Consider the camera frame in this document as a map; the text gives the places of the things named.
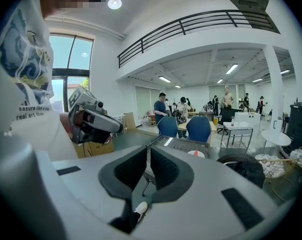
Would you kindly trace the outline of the white pillar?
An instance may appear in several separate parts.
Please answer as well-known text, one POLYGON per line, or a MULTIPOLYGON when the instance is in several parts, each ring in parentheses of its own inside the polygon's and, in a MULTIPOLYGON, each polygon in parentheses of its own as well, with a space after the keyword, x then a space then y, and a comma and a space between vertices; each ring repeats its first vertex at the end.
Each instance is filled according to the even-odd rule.
POLYGON ((272 45, 266 45, 263 48, 263 52, 268 64, 268 69, 271 78, 271 94, 270 94, 270 98, 272 99, 272 119, 271 119, 271 126, 270 126, 271 129, 274 120, 278 118, 283 119, 284 87, 283 87, 280 65, 274 47, 272 45))

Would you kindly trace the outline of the black wicker chair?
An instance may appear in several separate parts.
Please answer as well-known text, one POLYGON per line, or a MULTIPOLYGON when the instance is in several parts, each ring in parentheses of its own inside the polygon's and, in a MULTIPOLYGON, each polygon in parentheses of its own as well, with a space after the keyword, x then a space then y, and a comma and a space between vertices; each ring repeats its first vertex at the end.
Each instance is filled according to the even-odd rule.
POLYGON ((254 157, 247 154, 230 154, 219 158, 217 161, 228 166, 232 170, 237 162, 258 162, 254 157))

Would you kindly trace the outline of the grey roller blinds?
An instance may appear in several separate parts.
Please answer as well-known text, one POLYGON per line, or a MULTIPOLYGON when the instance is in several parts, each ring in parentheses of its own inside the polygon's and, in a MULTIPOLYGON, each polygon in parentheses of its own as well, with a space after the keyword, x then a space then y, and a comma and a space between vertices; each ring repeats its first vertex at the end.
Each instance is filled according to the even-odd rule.
POLYGON ((154 109, 154 103, 159 98, 160 90, 136 86, 135 93, 138 119, 141 120, 149 114, 150 110, 154 109))

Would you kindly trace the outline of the white round side table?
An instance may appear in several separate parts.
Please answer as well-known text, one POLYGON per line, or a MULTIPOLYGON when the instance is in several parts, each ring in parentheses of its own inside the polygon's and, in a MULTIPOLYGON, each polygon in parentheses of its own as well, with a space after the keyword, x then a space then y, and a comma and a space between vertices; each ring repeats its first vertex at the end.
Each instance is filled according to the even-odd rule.
POLYGON ((292 142, 292 140, 286 134, 282 132, 273 131, 272 129, 262 131, 261 135, 265 140, 263 153, 265 152, 267 142, 282 147, 287 147, 292 142))

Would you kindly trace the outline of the round ceiling lamp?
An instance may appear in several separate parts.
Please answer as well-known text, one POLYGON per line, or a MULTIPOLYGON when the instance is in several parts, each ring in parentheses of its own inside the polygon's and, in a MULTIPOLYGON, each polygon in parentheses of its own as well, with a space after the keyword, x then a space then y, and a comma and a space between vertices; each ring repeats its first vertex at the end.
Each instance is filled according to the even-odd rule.
POLYGON ((110 9, 117 10, 117 9, 121 8, 122 1, 121 0, 109 0, 107 4, 110 9))

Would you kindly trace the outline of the black cabinet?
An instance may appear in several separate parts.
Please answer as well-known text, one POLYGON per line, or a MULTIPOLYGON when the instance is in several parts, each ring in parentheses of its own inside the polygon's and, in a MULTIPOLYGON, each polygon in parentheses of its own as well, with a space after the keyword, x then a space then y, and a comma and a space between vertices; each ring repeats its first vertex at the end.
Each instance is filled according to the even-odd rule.
POLYGON ((302 147, 302 102, 290 105, 290 119, 286 135, 291 139, 289 149, 295 150, 302 147))

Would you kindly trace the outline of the wooden desk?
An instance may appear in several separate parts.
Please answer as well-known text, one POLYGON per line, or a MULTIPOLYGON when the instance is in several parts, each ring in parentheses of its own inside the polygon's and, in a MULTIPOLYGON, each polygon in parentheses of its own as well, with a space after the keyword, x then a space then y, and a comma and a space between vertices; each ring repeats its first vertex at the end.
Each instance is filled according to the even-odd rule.
MULTIPOLYGON (((186 125, 187 125, 188 121, 182 124, 178 125, 178 130, 180 131, 186 131, 186 125)), ((209 121, 210 126, 211 126, 211 131, 215 132, 217 130, 217 127, 214 125, 214 123, 212 121, 209 121)))

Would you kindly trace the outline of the patterned round cushion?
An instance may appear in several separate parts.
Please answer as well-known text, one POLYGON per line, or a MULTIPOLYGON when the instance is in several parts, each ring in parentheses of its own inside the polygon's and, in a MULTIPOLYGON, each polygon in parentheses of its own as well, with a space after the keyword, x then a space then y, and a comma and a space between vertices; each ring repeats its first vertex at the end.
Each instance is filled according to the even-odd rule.
POLYGON ((295 149, 290 153, 290 158, 297 161, 299 167, 302 168, 302 149, 295 149))
POLYGON ((284 163, 277 156, 258 154, 255 159, 262 165, 266 178, 277 179, 285 174, 284 163))

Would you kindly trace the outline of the black office chair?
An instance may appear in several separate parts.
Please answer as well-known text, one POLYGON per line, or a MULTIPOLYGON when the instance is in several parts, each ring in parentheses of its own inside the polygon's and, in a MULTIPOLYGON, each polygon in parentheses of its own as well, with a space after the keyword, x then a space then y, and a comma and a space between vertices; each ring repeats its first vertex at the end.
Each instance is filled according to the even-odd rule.
POLYGON ((232 117, 235 116, 235 112, 237 110, 234 108, 223 108, 223 109, 221 109, 221 111, 222 111, 222 114, 218 120, 217 133, 223 133, 223 134, 228 135, 229 131, 227 129, 224 129, 223 123, 231 122, 232 117))

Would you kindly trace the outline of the black bag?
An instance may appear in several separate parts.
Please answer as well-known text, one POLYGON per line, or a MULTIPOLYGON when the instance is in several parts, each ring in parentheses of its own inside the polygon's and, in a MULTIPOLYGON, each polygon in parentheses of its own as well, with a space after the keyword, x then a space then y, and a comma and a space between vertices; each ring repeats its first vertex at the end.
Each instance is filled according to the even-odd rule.
POLYGON ((176 119, 177 124, 179 125, 187 122, 187 118, 184 115, 182 115, 182 112, 179 111, 178 109, 173 110, 172 117, 176 119))

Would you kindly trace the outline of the group of ceiling tube lights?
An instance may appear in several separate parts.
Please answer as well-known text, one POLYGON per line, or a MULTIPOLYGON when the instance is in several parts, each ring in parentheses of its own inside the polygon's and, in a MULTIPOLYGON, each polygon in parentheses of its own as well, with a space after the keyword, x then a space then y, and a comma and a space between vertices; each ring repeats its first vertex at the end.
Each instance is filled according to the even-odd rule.
POLYGON ((193 66, 166 65, 163 72, 153 77, 170 88, 185 88, 201 85, 259 83, 270 80, 265 62, 242 62, 230 65, 221 63, 196 64, 193 66))

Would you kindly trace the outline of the large printed cardboard box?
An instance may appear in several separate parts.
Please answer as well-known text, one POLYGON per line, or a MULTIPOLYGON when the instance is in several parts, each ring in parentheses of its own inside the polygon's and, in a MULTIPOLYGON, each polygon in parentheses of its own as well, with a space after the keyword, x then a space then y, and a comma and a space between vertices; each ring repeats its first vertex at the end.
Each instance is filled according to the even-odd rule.
POLYGON ((73 146, 79 159, 100 156, 114 152, 113 141, 110 141, 107 144, 86 142, 82 144, 73 144, 73 146))

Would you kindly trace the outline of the white metal-frame table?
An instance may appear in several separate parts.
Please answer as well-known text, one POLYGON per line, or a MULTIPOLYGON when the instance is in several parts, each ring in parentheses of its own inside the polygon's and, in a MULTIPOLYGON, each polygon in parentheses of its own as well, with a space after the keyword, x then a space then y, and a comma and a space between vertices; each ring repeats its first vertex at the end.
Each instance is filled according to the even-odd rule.
POLYGON ((247 122, 231 122, 223 123, 224 129, 229 131, 228 135, 222 134, 220 148, 225 149, 245 149, 248 150, 253 136, 254 127, 247 122))

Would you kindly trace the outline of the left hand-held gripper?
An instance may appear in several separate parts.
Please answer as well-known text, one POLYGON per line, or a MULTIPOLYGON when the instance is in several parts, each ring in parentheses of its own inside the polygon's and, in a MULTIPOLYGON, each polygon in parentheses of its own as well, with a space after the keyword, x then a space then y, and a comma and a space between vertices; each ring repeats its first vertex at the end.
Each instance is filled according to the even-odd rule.
POLYGON ((123 131, 123 123, 108 116, 103 102, 83 86, 79 85, 68 99, 69 121, 73 126, 71 140, 75 144, 93 142, 105 144, 110 133, 123 131))

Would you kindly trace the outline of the person's black trousers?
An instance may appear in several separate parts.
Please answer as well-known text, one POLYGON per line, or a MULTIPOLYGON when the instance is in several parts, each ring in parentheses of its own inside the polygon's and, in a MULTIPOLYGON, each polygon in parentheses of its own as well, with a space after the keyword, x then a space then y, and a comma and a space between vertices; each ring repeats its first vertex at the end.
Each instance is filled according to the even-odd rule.
POLYGON ((133 212, 132 207, 126 204, 122 215, 114 218, 109 225, 124 233, 130 234, 137 226, 143 214, 144 212, 140 208, 133 212))

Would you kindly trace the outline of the white box cabinet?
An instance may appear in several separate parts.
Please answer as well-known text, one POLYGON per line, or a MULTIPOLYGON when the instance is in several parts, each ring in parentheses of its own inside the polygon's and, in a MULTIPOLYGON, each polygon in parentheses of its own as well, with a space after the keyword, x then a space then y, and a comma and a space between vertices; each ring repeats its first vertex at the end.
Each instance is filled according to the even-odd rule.
POLYGON ((236 112, 235 122, 247 122, 248 124, 259 127, 261 121, 261 115, 256 112, 236 112))

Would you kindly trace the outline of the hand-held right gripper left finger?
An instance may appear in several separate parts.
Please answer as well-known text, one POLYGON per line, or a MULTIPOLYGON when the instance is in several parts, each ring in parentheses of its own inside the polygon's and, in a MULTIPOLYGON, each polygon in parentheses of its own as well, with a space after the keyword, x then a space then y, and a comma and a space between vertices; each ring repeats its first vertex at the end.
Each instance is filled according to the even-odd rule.
POLYGON ((44 189, 61 223, 62 236, 57 240, 136 240, 109 225, 127 204, 123 197, 109 194, 99 173, 105 165, 138 152, 145 155, 146 147, 57 162, 51 162, 44 152, 35 154, 44 189))

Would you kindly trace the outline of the flat cardboard sheet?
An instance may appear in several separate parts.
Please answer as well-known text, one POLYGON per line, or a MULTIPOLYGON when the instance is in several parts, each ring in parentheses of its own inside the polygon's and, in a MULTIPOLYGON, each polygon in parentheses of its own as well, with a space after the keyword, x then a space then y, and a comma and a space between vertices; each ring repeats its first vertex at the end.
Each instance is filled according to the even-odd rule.
POLYGON ((136 129, 135 119, 133 112, 127 112, 124 114, 125 126, 127 130, 136 129))

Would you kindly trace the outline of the black backpack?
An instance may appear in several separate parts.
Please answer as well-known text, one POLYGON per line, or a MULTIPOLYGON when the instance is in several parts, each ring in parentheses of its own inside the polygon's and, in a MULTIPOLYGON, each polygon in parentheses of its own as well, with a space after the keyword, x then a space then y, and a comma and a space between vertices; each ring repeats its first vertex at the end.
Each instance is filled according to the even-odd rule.
POLYGON ((238 174, 255 184, 259 188, 263 188, 265 174, 262 165, 259 162, 242 161, 237 162, 233 168, 238 174))

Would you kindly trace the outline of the black balcony railing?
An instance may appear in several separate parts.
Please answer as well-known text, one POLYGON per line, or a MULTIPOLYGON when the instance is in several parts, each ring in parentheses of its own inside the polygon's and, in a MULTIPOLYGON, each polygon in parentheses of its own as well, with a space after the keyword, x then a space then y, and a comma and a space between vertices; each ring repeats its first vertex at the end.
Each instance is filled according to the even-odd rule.
POLYGON ((118 56, 118 67, 126 65, 151 47, 174 37, 185 36, 201 29, 219 27, 253 28, 279 34, 271 17, 266 12, 239 9, 219 9, 199 12, 170 21, 145 34, 118 56))

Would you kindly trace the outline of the white jug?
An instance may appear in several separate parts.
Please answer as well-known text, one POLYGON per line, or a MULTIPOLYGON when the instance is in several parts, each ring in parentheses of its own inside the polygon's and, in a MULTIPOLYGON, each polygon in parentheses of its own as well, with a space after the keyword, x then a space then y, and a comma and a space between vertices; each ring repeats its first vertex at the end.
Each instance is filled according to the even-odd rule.
POLYGON ((275 136, 278 136, 282 132, 283 120, 278 118, 273 121, 273 125, 271 127, 272 133, 275 136))

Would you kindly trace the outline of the black framed window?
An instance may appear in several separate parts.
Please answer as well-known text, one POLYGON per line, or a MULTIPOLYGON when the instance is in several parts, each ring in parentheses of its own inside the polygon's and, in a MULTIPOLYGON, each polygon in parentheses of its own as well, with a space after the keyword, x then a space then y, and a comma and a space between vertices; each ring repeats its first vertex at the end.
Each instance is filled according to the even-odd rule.
POLYGON ((93 40, 76 35, 52 33, 52 87, 50 103, 58 112, 69 111, 68 99, 78 86, 89 89, 90 63, 93 40))

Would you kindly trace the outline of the person's white printed shirt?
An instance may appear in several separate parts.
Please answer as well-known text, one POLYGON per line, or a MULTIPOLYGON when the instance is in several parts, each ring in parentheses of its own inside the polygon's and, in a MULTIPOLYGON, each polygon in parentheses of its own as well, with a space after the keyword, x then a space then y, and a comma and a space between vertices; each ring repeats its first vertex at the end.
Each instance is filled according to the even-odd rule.
POLYGON ((51 161, 76 159, 69 135, 52 108, 53 50, 40 0, 18 0, 0 22, 0 68, 23 94, 7 133, 19 135, 51 161))

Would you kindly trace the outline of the person's right white shoe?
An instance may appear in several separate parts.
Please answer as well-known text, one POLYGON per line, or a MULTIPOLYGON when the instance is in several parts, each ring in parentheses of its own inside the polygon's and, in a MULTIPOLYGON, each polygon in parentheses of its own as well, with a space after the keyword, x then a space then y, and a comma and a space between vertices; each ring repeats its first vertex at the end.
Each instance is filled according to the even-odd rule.
POLYGON ((143 201, 141 202, 135 209, 134 215, 137 217, 137 222, 140 222, 140 220, 143 218, 143 216, 146 214, 148 210, 148 203, 143 201))

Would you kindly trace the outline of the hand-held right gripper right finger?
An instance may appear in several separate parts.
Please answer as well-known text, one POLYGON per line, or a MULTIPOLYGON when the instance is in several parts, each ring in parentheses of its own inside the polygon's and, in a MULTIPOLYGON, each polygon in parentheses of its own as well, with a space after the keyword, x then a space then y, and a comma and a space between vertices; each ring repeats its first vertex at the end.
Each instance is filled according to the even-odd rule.
POLYGON ((156 181, 146 217, 132 236, 140 240, 258 240, 277 211, 258 186, 226 165, 169 147, 151 149, 156 181))

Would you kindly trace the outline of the person's left forearm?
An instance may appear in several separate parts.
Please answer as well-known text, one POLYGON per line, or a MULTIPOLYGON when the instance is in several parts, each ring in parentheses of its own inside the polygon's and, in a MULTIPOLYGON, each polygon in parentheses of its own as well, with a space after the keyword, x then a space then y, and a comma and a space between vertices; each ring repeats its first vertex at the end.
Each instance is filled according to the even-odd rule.
POLYGON ((60 113, 59 118, 60 118, 60 122, 61 122, 62 126, 64 127, 65 131, 69 135, 73 134, 73 126, 69 121, 68 113, 66 113, 66 112, 60 113))

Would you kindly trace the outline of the blue chair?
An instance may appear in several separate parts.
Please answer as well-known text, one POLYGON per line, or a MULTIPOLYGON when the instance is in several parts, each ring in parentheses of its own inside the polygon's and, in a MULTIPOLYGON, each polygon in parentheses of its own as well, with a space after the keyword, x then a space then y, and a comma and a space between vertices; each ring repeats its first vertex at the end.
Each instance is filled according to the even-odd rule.
POLYGON ((211 121, 206 117, 194 116, 187 123, 186 130, 187 140, 207 143, 212 132, 211 121))
POLYGON ((175 138, 178 134, 178 124, 174 117, 164 116, 157 123, 159 135, 175 138))

